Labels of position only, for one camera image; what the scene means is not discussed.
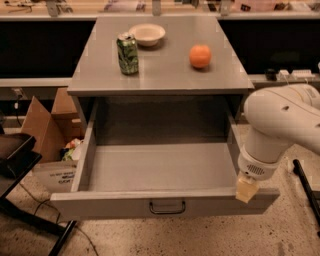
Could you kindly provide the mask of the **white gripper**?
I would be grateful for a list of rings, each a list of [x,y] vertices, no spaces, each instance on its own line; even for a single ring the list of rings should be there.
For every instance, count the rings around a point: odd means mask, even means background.
[[[240,150],[238,166],[246,176],[238,176],[236,199],[248,203],[259,190],[258,181],[270,179],[278,168],[279,162],[280,153],[278,150],[244,145]]]

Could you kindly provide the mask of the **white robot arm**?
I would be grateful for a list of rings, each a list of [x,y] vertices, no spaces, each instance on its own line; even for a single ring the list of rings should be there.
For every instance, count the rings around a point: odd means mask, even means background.
[[[320,153],[320,93],[309,84],[263,88],[248,96],[244,116],[250,129],[238,157],[236,198],[247,203],[292,145]]]

